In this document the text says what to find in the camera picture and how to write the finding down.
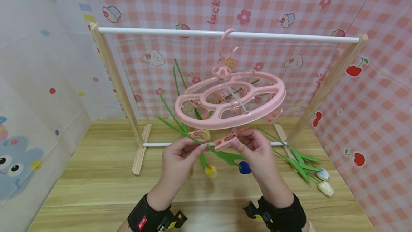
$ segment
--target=finger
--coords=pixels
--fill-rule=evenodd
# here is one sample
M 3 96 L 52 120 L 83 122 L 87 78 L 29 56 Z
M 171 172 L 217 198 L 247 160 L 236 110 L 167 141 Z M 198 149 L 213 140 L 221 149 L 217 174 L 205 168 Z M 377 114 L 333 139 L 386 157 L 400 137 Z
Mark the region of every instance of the finger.
M 238 139 L 244 145 L 248 145 L 252 141 L 249 137 L 244 137 L 244 136 L 238 137 Z
M 237 140 L 234 140 L 231 144 L 233 145 L 235 150 L 238 153 L 240 153 L 243 157 L 245 157 L 247 160 L 252 157 L 253 151 L 251 151 L 249 148 L 247 148 L 247 146 L 244 145 L 243 143 L 241 143 Z
M 250 140 L 256 140 L 260 142 L 267 142 L 269 141 L 261 132 L 259 132 L 254 127 L 250 127 L 244 130 L 240 130 L 236 132 L 239 137 L 248 137 Z
M 184 137 L 184 138 L 180 138 L 179 140 L 172 143 L 168 147 L 173 149 L 173 150 L 182 150 L 186 146 L 189 146 L 189 145 L 199 145 L 199 143 L 193 141 L 192 139 L 190 139 L 188 137 Z
M 200 157 L 202 152 L 206 149 L 206 143 L 203 143 L 197 146 L 193 151 L 187 156 L 186 161 L 189 163 L 191 167 L 195 164 L 197 159 Z
M 197 145 L 188 145 L 185 148 L 183 148 L 181 157 L 186 158 L 189 156 L 190 153 L 197 147 Z

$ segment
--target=wooden base foot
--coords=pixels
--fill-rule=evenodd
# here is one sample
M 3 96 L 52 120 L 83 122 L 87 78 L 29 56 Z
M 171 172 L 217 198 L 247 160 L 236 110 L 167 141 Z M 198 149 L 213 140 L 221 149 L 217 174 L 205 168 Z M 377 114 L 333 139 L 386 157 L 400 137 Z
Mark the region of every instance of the wooden base foot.
M 281 140 L 282 142 L 286 142 L 286 134 L 285 131 L 283 131 L 283 128 L 280 124 L 273 124 L 273 127 L 276 131 L 276 133 L 279 136 L 279 140 Z M 283 149 L 285 150 L 286 155 L 291 158 L 291 159 L 295 159 L 295 156 L 293 156 L 292 152 L 289 150 L 289 148 L 287 147 L 283 147 Z
M 147 124 L 143 129 L 143 142 L 148 142 L 150 130 L 152 129 L 152 124 Z M 136 157 L 134 159 L 133 167 L 131 171 L 135 175 L 140 174 L 140 169 L 142 168 L 144 153 L 146 152 L 146 147 L 138 148 L 136 152 Z

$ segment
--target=wooden table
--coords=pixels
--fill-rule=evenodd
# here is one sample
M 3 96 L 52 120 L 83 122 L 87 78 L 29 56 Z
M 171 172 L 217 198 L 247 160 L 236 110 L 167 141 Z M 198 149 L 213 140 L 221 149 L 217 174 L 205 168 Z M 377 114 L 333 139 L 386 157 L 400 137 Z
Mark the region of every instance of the wooden table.
M 282 118 L 278 123 L 288 134 L 297 120 Z M 153 124 L 149 142 L 172 142 L 179 138 L 158 120 L 139 121 L 141 131 L 148 123 Z M 275 134 L 272 126 L 260 127 Z M 212 133 L 212 140 L 224 134 Z M 309 127 L 293 146 L 322 159 L 320 166 L 332 177 L 330 184 L 335 195 L 328 198 L 318 191 L 315 183 L 310 188 L 288 164 L 277 158 L 285 181 L 298 195 L 316 230 L 375 231 Z M 116 231 L 141 197 L 155 185 L 161 172 L 163 149 L 149 148 L 141 175 L 133 175 L 136 147 L 127 120 L 92 123 L 29 231 Z M 173 212 L 180 209 L 189 218 L 180 231 L 268 231 L 263 222 L 249 219 L 242 210 L 248 200 L 256 205 L 261 196 L 252 175 L 240 174 L 236 167 L 228 166 L 210 152 L 206 158 L 217 167 L 218 176 L 211 180 L 200 163 L 195 164 L 193 175 L 172 205 Z

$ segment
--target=wooden frame leg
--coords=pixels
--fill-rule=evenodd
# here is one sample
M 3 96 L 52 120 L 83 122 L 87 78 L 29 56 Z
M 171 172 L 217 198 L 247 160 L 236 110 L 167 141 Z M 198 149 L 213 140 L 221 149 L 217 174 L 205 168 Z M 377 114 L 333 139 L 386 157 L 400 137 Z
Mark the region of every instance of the wooden frame leg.
M 278 134 L 279 139 L 282 142 L 285 142 L 287 137 L 286 137 L 286 134 L 285 134 L 282 126 L 280 124 L 273 124 L 273 127 L 275 128 L 275 131 Z M 289 158 L 294 159 L 297 162 L 297 160 L 295 159 L 295 156 L 293 156 L 293 153 L 290 151 L 289 148 L 283 146 L 283 149 L 285 150 L 285 153 Z
M 127 119 L 130 121 L 130 126 L 133 134 L 136 138 L 137 144 L 140 149 L 143 149 L 143 137 L 139 130 L 139 126 L 134 115 L 133 108 L 131 107 L 130 101 L 128 100 L 126 90 L 124 88 L 122 78 L 119 74 L 119 69 L 117 69 L 116 61 L 114 61 L 113 53 L 110 50 L 110 46 L 107 42 L 106 36 L 99 32 L 98 23 L 90 24 L 90 31 L 92 31 L 93 38 L 100 50 L 100 54 L 103 56 L 103 61 L 106 64 L 107 71 L 112 78 L 112 83 L 116 89 L 117 95 L 119 96 L 120 103 L 122 104 L 124 111 L 126 112 Z
M 143 141 L 148 142 L 149 136 L 150 136 L 150 130 L 152 129 L 152 124 L 146 124 L 146 126 L 143 129 Z M 137 148 L 136 152 L 136 157 L 134 159 L 133 167 L 131 169 L 131 172 L 135 175 L 140 174 L 140 169 L 142 168 L 143 164 L 143 159 L 144 159 L 144 153 L 146 152 L 147 147 Z
M 368 41 L 368 35 L 361 34 L 359 35 L 359 39 L 360 40 L 357 44 L 351 44 L 346 48 L 346 50 L 339 57 L 336 64 L 332 67 L 329 74 L 325 78 L 323 78 L 323 81 L 315 92 L 312 101 L 309 103 L 308 107 L 303 112 L 303 115 L 300 117 L 295 127 L 288 135 L 288 143 L 291 143 L 296 138 L 296 136 L 298 136 L 299 132 L 301 132 L 304 126 L 306 126 L 306 124 L 309 122 L 313 113 L 319 108 L 328 94 L 333 90 L 336 83 L 344 74 L 347 66 L 350 65 L 353 59 L 358 55 L 365 42 Z

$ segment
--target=pink checkered backdrop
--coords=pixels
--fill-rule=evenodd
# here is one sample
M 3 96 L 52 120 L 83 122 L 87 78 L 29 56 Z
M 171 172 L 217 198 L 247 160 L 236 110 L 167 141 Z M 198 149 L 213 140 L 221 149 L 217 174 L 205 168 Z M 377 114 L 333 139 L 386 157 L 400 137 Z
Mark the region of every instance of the pink checkered backdrop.
M 367 47 L 309 123 L 378 231 L 412 227 L 411 0 L 100 0 L 103 26 L 355 36 Z M 177 97 L 176 58 L 188 86 L 211 77 L 218 39 L 117 35 L 117 52 L 143 118 Z M 287 88 L 281 107 L 300 116 L 342 45 L 238 40 L 234 72 L 262 70 Z

